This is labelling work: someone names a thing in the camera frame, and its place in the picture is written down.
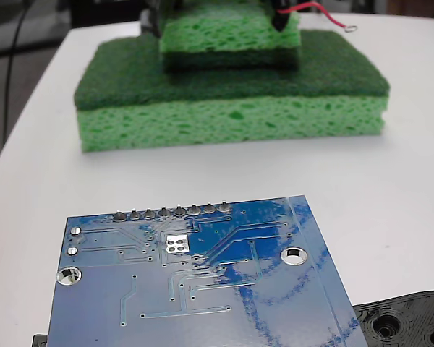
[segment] green sponge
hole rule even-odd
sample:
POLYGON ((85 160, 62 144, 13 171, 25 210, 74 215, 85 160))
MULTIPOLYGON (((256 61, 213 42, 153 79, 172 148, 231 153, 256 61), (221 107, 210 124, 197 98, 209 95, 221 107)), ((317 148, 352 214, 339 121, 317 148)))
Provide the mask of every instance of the green sponge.
POLYGON ((302 70, 167 75, 150 35, 104 43, 75 94, 85 151, 380 134, 389 85, 340 35, 302 32, 302 70))
POLYGON ((167 71, 217 67, 297 67, 299 14, 283 32, 261 0, 187 0, 166 22, 160 42, 167 71))

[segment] red wire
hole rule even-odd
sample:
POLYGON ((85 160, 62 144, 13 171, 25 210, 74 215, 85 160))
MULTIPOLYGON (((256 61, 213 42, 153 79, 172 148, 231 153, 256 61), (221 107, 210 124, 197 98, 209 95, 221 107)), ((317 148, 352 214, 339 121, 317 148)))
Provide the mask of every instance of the red wire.
POLYGON ((338 22, 337 20, 335 20, 334 18, 332 18, 332 16, 330 15, 330 12, 328 12, 328 10, 325 7, 323 7, 322 5, 320 5, 318 2, 314 2, 314 1, 306 2, 304 4, 296 5, 296 6, 293 6, 293 7, 289 7, 288 9, 279 9, 278 13, 288 14, 288 13, 291 13, 291 12, 299 11, 301 9, 306 9, 308 7, 316 7, 316 8, 318 8, 334 24, 336 24, 339 27, 342 27, 344 29, 347 28, 347 25, 342 24, 342 23, 338 22))

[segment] metal pin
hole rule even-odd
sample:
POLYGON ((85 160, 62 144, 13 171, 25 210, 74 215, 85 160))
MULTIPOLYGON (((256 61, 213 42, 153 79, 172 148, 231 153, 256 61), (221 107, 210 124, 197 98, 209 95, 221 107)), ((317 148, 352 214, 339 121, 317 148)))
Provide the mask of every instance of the metal pin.
POLYGON ((149 208, 145 211, 145 219, 152 220, 156 217, 156 213, 149 208))
POLYGON ((141 214, 137 212, 136 209, 133 209, 130 213, 130 220, 139 220, 141 218, 141 214))
POLYGON ((79 228, 78 226, 75 226, 74 228, 71 229, 71 235, 79 235, 80 233, 82 233, 82 229, 79 228))
POLYGON ((76 255, 78 251, 79 250, 76 247, 70 247, 67 249, 67 254, 71 256, 76 255))
POLYGON ((121 211, 117 211, 116 213, 114 213, 113 219, 115 222, 125 222, 125 220, 127 219, 127 214, 121 211))
POLYGON ((230 212, 231 206, 227 204, 225 201, 222 202, 222 205, 217 207, 220 212, 227 213, 230 212))
POLYGON ((201 209, 196 205, 192 205, 192 207, 188 209, 189 215, 199 215, 200 213, 201 213, 201 209))
POLYGON ((217 209, 209 202, 206 207, 204 207, 204 213, 214 213, 217 209))
POLYGON ((175 216, 183 217, 187 214, 187 211, 180 205, 177 205, 176 210, 174 211, 175 216))
POLYGON ((167 210, 165 207, 162 207, 161 210, 158 212, 159 217, 166 218, 171 215, 171 211, 167 210))

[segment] blue circuit board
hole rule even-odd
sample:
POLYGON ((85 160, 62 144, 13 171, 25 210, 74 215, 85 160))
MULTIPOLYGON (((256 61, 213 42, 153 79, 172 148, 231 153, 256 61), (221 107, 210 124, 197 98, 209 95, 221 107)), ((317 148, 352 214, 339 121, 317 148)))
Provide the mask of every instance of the blue circuit board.
POLYGON ((366 345, 304 197, 67 220, 48 347, 366 345))

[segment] white table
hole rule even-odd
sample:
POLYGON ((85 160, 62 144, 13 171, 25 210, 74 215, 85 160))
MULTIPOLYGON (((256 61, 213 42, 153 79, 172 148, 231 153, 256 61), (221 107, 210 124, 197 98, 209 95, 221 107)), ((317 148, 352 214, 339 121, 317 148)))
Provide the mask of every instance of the white table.
POLYGON ((47 333, 71 215, 305 194, 353 304, 434 290, 434 20, 337 17, 391 83, 380 137, 82 154, 77 83, 99 43, 138 25, 73 30, 0 157, 0 346, 47 333))

